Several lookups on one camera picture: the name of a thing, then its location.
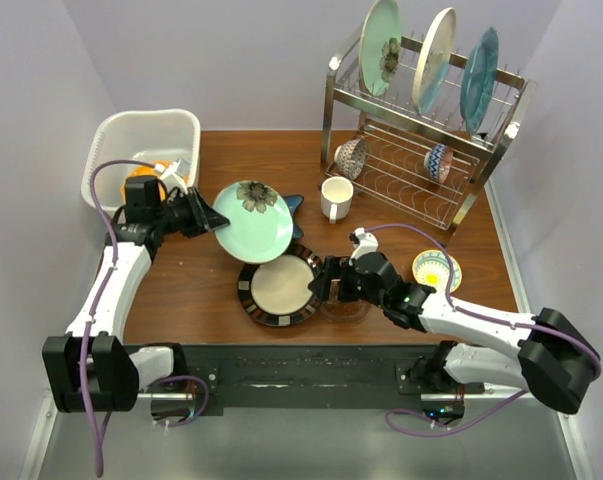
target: white wall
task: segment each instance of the white wall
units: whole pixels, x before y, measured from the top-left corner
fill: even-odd
[[[43,342],[95,272],[102,231],[79,186],[112,112],[60,1],[0,2],[0,479],[18,478],[48,385]]]
[[[373,0],[64,0],[118,110],[180,106],[207,130],[320,129],[330,57]],[[523,67],[560,0],[398,0],[404,31],[454,6],[466,55],[493,25]],[[339,111],[335,127],[356,116]]]
[[[603,0],[564,0],[526,75],[534,105],[496,173],[530,303],[603,357]],[[603,376],[578,415],[603,480]]]

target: baseboard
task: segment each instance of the baseboard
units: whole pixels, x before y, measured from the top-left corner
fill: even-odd
[[[39,478],[57,413],[52,393],[48,391],[41,402],[37,422],[34,425],[30,445],[21,468],[20,480],[37,480]]]
[[[519,265],[517,264],[516,257],[514,255],[512,242],[510,241],[508,226],[505,223],[503,210],[501,209],[499,197],[494,188],[492,179],[486,183],[485,192],[488,197],[488,203],[490,204],[490,210],[492,211],[492,217],[494,218],[494,225],[497,229],[499,243],[501,244],[503,258],[505,259],[505,264],[508,269],[508,276],[510,277],[510,283],[512,284],[512,290],[514,292],[514,298],[517,302],[517,308],[520,312],[529,312],[530,304],[525,293],[525,286],[523,285]],[[581,435],[581,430],[576,419],[570,415],[557,415],[559,417],[563,437],[565,439],[568,453],[570,455],[570,459],[572,460],[572,467],[574,468],[577,479],[595,480],[596,476],[594,475],[592,464],[588,458],[585,442],[583,441],[583,436]]]

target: metal dish rack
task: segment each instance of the metal dish rack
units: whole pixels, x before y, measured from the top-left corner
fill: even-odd
[[[323,114],[321,167],[327,176],[338,175],[330,149],[335,102],[359,111],[354,138],[368,146],[366,165],[353,182],[370,194],[440,230],[447,243],[472,207],[495,167],[516,137],[534,93],[536,82],[504,69],[497,72],[492,100],[473,138],[465,133],[459,109],[460,88],[467,58],[452,54],[450,70],[437,103],[428,115],[412,104],[412,82],[422,41],[414,34],[402,37],[399,67],[388,90],[370,95],[359,73],[360,26],[331,59],[328,66]],[[444,184],[430,180],[423,165],[436,144],[454,149],[450,174]]]

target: white plastic bin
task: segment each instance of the white plastic bin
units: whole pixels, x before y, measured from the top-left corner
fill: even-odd
[[[199,141],[201,125],[187,110],[121,112],[106,119],[98,128],[83,172],[81,194],[94,207],[90,196],[90,176],[109,160],[168,161],[180,158],[190,163],[187,185],[199,182]],[[113,165],[101,172],[96,193],[103,209],[112,216],[123,204],[121,187],[134,165]]]

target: wooden tabletop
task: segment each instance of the wooden tabletop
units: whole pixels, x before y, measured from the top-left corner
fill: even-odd
[[[320,132],[208,132],[201,136],[199,189],[211,204],[225,186],[259,180],[282,195],[301,194],[296,222],[301,242],[320,257],[350,255],[348,234],[356,227],[407,222],[408,214],[369,196],[356,196],[348,216],[330,225],[320,209]],[[350,139],[333,135],[333,148]],[[402,229],[377,232],[383,252],[404,278],[427,240]],[[448,248],[463,271],[454,296],[516,311],[512,288],[485,194],[475,203]],[[436,343],[442,337],[406,331],[372,308],[357,324],[334,323],[316,313],[299,325],[274,328],[255,323],[237,298],[243,264],[228,255],[213,234],[195,239],[173,235],[159,250],[128,316],[125,342],[247,344]]]

